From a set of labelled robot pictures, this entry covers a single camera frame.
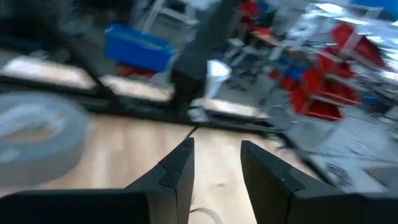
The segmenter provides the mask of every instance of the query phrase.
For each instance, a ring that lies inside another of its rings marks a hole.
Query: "roll of tape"
[[[74,168],[83,152],[88,113],[73,101],[36,92],[0,96],[0,187],[41,184]],[[46,128],[43,139],[11,137]]]

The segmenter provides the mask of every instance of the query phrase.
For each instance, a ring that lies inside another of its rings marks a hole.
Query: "workbench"
[[[7,75],[63,83],[82,88],[93,84],[79,68],[19,57],[3,69]],[[170,91],[104,76],[102,80],[119,94],[166,100]],[[254,108],[224,101],[206,100],[214,110],[251,114]],[[193,129],[172,123],[91,115],[91,126],[80,163],[67,175],[30,189],[123,188],[156,165]],[[293,152],[277,151],[279,142],[260,136],[199,128],[195,138],[195,183],[191,209],[214,210],[228,224],[256,223],[243,180],[241,141],[250,140],[305,173],[316,177]],[[22,189],[4,189],[1,195]],[[191,213],[189,223],[214,223],[206,214]]]

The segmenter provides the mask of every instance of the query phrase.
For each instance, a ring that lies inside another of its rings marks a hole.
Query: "table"
[[[88,88],[93,84],[84,71],[64,65],[20,57],[3,69],[7,75],[67,83]],[[138,82],[105,76],[118,92],[166,100],[170,92]],[[206,106],[248,114],[255,109],[228,102],[208,100]],[[31,189],[123,188],[156,165],[192,130],[191,126],[148,120],[91,116],[91,126],[80,163],[67,175]],[[276,151],[279,143],[244,133],[199,128],[195,138],[195,183],[191,208],[214,210],[224,223],[256,223],[246,191],[240,162],[240,144],[250,140],[294,167],[316,177],[289,151]],[[1,195],[20,189],[3,189]],[[213,224],[207,215],[195,212],[189,224]]]

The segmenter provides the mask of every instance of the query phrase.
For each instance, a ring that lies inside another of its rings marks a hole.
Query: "cable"
[[[189,138],[198,128],[199,128],[198,126],[194,127],[194,128],[187,134],[187,136],[185,137],[185,139]]]
[[[193,213],[193,212],[202,212],[202,213],[210,216],[210,218],[213,219],[215,224],[223,224],[223,220],[221,219],[221,217],[215,211],[213,211],[209,208],[195,208],[195,209],[189,211],[189,213]]]

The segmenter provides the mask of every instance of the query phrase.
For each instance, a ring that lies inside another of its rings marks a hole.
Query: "gray tape roll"
[[[77,165],[83,152],[89,123],[83,108],[59,96],[20,92],[0,96],[0,115],[25,104],[59,111],[67,122],[43,141],[0,139],[0,187],[41,184],[59,178]]]

